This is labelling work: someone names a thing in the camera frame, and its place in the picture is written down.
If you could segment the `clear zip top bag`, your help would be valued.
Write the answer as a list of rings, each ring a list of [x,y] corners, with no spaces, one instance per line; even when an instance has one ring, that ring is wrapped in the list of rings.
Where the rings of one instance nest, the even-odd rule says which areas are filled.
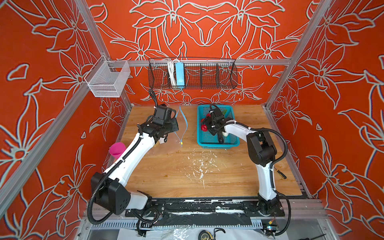
[[[171,106],[176,110],[176,114],[172,116],[176,117],[178,122],[179,130],[173,133],[169,133],[167,138],[161,138],[152,149],[155,155],[169,155],[175,154],[180,151],[184,146],[184,135],[188,129],[188,121],[184,115],[182,106]]]

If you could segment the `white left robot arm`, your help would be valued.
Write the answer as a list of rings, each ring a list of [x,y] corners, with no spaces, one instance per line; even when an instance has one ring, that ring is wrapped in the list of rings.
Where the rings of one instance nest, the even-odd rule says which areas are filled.
[[[168,134],[179,130],[177,111],[165,104],[154,107],[154,114],[138,124],[138,133],[120,157],[103,173],[91,178],[92,195],[87,206],[87,218],[93,225],[105,222],[111,215],[126,210],[144,210],[150,196],[130,192],[126,185],[142,158],[159,141],[166,141]]]

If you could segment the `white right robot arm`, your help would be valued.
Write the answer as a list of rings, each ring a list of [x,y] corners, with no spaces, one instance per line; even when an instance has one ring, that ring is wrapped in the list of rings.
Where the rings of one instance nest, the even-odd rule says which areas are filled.
[[[213,104],[202,124],[202,130],[217,136],[219,144],[223,144],[228,135],[234,135],[247,143],[249,157],[258,172],[258,211],[263,216],[269,216],[279,209],[281,203],[275,186],[274,165],[285,158],[287,150],[276,158],[278,152],[270,133],[281,138],[284,143],[285,139],[275,130],[254,129],[232,118],[226,118],[222,110]]]

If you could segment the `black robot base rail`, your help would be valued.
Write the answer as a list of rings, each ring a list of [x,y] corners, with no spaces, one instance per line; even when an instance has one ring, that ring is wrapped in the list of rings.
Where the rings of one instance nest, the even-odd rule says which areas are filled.
[[[144,210],[126,210],[127,218],[141,216],[140,230],[176,227],[240,227],[262,229],[267,221],[288,216],[282,204],[266,208],[257,197],[154,198]]]

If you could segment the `dark red apple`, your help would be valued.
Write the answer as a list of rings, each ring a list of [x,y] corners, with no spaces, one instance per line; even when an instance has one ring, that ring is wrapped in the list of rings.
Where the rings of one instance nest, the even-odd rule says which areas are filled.
[[[201,125],[201,130],[203,132],[207,132],[208,131],[208,127],[205,124],[203,124],[203,125]]]

